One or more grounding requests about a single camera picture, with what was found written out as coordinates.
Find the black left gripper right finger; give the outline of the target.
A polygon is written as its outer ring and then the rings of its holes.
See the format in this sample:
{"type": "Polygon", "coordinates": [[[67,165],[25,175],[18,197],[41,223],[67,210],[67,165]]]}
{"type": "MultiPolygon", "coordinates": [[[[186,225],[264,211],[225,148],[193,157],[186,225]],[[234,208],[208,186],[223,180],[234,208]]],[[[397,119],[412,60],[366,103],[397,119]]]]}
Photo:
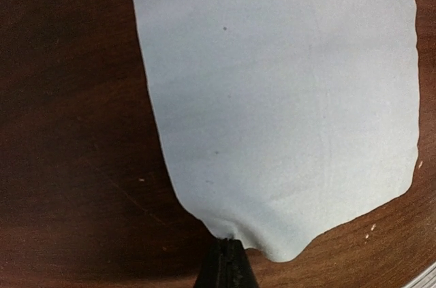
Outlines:
{"type": "Polygon", "coordinates": [[[224,242],[223,287],[260,287],[240,240],[225,240],[224,242]]]}

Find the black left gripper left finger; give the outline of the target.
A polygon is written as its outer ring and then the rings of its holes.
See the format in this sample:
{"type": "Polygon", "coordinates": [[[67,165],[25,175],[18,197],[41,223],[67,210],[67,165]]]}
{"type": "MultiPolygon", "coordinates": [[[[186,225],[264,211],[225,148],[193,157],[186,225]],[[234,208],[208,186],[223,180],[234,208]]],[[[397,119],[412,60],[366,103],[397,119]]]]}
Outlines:
{"type": "Polygon", "coordinates": [[[223,252],[225,251],[225,240],[217,239],[209,248],[199,274],[193,285],[194,288],[219,288],[223,287],[223,252]]]}

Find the light blue cloth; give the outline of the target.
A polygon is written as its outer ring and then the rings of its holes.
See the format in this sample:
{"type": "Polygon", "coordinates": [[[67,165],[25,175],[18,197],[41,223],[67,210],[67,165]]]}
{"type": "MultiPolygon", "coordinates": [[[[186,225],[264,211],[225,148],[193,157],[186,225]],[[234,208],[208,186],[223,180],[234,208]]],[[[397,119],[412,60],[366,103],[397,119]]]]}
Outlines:
{"type": "Polygon", "coordinates": [[[404,194],[415,0],[134,0],[174,192],[275,262],[404,194]]]}

